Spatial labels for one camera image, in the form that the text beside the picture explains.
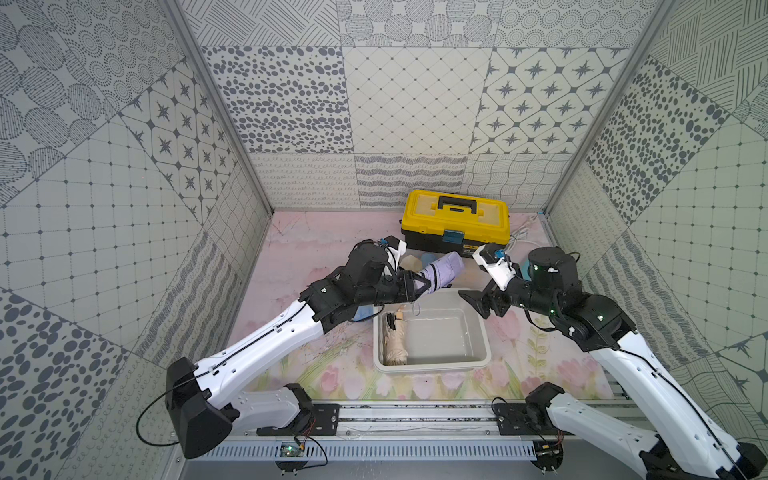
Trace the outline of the lilac umbrella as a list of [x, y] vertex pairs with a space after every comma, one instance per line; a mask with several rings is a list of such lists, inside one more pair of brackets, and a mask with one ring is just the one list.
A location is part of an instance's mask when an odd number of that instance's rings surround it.
[[429, 282], [428, 293], [433, 293], [451, 284], [465, 269], [462, 257], [450, 252], [426, 264], [420, 275]]

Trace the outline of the white plastic storage box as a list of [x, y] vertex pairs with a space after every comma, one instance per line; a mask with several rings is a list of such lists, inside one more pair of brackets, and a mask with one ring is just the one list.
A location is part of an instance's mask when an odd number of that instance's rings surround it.
[[[400, 311], [406, 363], [386, 359], [387, 318]], [[402, 309], [389, 305], [373, 319], [373, 362], [386, 374], [426, 374], [482, 368], [492, 358], [485, 321], [457, 289], [441, 289]]]

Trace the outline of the cream umbrella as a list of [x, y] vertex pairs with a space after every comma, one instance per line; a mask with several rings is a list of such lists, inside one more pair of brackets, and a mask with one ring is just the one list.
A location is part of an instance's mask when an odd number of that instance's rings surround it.
[[384, 338], [384, 361], [386, 365], [406, 365], [408, 351], [406, 348], [407, 322], [404, 308], [399, 307], [395, 312], [386, 315]]

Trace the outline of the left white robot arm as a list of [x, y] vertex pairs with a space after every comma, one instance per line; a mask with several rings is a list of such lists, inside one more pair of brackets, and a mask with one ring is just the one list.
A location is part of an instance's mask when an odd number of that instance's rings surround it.
[[173, 362], [162, 400], [184, 457], [208, 453], [236, 429], [305, 432], [315, 408], [300, 385], [256, 394], [246, 393], [246, 386], [294, 350], [351, 321], [360, 307], [411, 303], [439, 289], [436, 267], [401, 267], [405, 252], [405, 242], [392, 236], [363, 240], [344, 265], [309, 284], [256, 332], [207, 358]]

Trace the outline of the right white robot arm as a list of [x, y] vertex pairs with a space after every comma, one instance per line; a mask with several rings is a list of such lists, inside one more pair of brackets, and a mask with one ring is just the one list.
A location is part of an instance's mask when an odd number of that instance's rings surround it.
[[755, 479], [766, 468], [758, 446], [737, 441], [684, 391], [614, 300], [584, 291], [574, 254], [536, 248], [526, 272], [498, 244], [479, 247], [473, 258], [491, 280], [481, 291], [462, 291], [467, 303], [483, 318], [512, 307], [547, 316], [554, 331], [618, 381], [652, 427], [638, 429], [551, 382], [526, 398], [534, 419], [589, 442], [643, 479]]

